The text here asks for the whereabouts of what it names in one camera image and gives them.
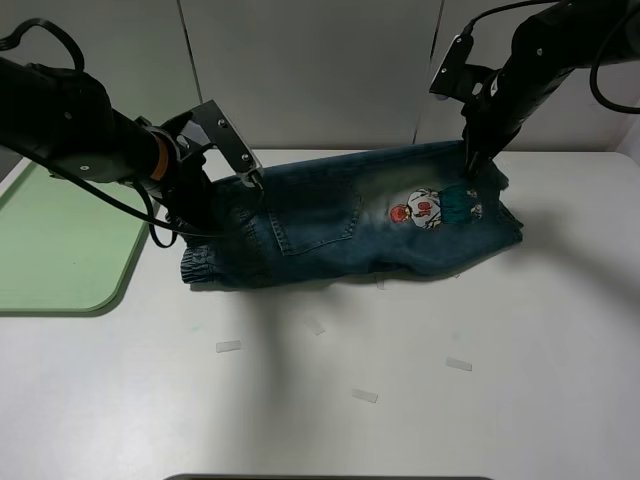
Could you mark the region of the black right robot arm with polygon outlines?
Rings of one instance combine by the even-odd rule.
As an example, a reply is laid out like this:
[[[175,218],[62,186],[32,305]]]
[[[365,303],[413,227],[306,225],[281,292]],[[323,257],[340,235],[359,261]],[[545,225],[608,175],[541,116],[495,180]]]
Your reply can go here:
[[[637,1],[559,1],[515,31],[499,69],[466,64],[481,90],[465,100],[465,173],[472,178],[520,132],[525,121],[577,69],[589,71],[597,103],[621,114],[639,109],[607,98],[598,85],[604,65],[639,59]]]

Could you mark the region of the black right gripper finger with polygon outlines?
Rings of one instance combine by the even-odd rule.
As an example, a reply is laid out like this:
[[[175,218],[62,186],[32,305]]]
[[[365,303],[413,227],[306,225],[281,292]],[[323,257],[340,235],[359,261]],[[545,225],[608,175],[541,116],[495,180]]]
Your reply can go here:
[[[489,152],[474,146],[470,142],[465,143],[464,178],[475,180],[492,161]]]

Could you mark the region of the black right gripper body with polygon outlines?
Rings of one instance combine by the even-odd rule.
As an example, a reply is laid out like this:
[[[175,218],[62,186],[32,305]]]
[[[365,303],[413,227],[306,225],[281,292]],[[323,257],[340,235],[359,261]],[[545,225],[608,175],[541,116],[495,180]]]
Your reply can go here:
[[[488,160],[499,153],[535,111],[535,74],[524,64],[502,69],[465,64],[462,115],[467,160]]]

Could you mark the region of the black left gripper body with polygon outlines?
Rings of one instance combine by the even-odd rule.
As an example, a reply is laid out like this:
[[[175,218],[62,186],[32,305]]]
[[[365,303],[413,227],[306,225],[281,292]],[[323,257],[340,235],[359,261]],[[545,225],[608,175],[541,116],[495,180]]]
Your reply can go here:
[[[139,185],[147,196],[164,207],[164,220],[153,224],[166,230],[218,230],[212,208],[211,181],[204,173],[204,153],[209,140],[199,143],[187,138],[183,130],[194,125],[191,117],[174,117],[154,126],[143,117],[134,123],[155,140],[152,169]]]

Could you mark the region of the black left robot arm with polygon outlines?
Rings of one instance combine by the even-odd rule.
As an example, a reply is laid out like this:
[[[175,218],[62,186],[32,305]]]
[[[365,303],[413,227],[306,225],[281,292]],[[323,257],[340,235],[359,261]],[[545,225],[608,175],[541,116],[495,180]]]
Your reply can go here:
[[[59,178],[139,184],[187,226],[220,228],[202,166],[184,158],[175,133],[114,110],[85,72],[2,60],[1,144]]]

